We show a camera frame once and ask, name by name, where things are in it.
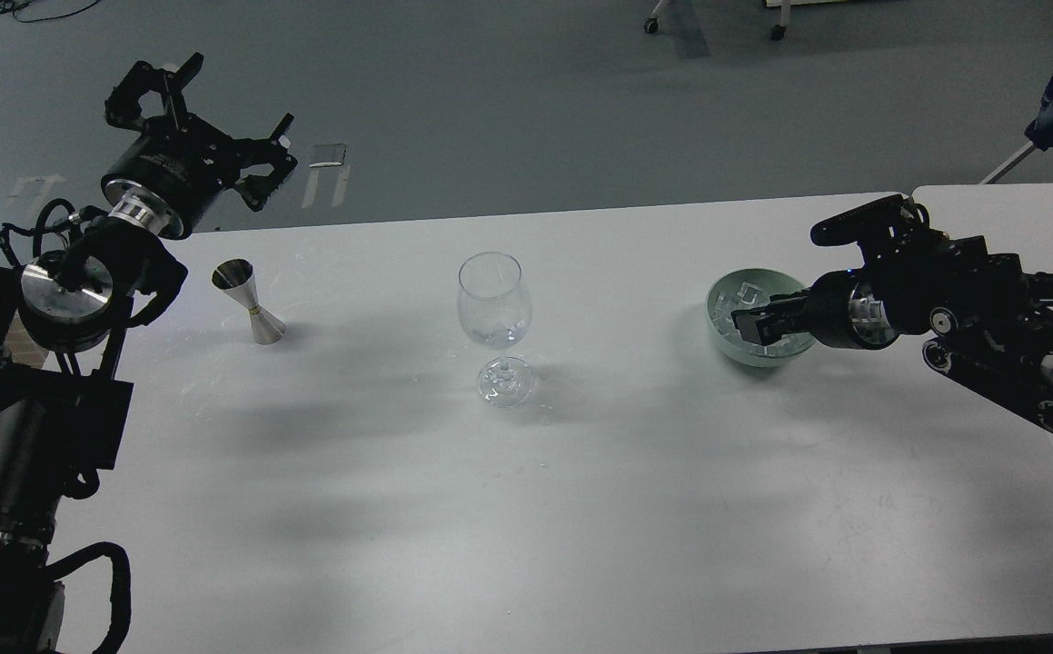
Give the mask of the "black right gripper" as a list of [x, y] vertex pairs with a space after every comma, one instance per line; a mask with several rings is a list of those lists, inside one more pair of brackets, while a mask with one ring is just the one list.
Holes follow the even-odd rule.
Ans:
[[804, 351], [809, 333], [824, 346], [880, 351], [899, 338], [871, 282], [854, 272], [829, 272], [806, 295], [771, 295], [762, 306], [732, 312], [750, 346]]

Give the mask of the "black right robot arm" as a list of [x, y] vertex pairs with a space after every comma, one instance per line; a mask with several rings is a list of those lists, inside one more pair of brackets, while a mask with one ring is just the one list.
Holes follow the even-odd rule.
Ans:
[[880, 236], [858, 241], [858, 267], [732, 314], [742, 340], [770, 346], [807, 332], [824, 346], [880, 351], [922, 335], [922, 361], [1053, 434], [1053, 274], [1025, 273], [984, 237]]

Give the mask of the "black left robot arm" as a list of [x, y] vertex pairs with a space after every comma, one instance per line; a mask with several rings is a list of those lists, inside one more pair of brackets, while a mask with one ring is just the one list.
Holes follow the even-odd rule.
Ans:
[[111, 568], [108, 626], [116, 653], [132, 620], [122, 546], [96, 542], [49, 561], [61, 500], [85, 500], [116, 463], [133, 384], [116, 378], [124, 337], [159, 319], [188, 269], [166, 249], [193, 235], [223, 191], [261, 211], [296, 169], [286, 114], [269, 136], [234, 138], [188, 111], [202, 70], [135, 63], [104, 104], [106, 122], [136, 140], [106, 171], [106, 209], [55, 198], [31, 227], [0, 227], [0, 653], [55, 653], [65, 579]]

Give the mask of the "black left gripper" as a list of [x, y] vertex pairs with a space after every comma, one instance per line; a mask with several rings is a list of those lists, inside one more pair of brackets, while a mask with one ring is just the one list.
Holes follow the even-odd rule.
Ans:
[[[155, 195], [170, 214], [159, 232], [162, 239], [186, 239], [226, 189], [238, 192], [249, 210], [263, 210], [298, 165], [286, 143], [291, 113], [267, 137], [235, 140], [188, 114], [183, 90], [203, 62], [198, 51], [174, 71], [136, 62], [104, 101], [104, 119], [112, 127], [141, 132], [103, 175], [104, 197], [116, 204], [127, 191]], [[161, 115], [144, 115], [141, 99], [148, 93], [159, 94]]]

